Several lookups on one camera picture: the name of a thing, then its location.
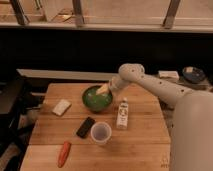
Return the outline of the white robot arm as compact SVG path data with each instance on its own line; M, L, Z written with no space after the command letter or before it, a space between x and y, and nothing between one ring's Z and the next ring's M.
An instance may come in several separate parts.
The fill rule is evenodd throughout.
M126 63L98 94L118 92L135 83L173 108L169 171L213 171L213 93L178 85Z

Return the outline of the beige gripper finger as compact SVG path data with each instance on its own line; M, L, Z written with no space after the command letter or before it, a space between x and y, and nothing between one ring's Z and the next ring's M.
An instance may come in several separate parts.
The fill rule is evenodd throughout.
M109 85L103 84L100 88L97 89L96 94L108 94L109 93Z

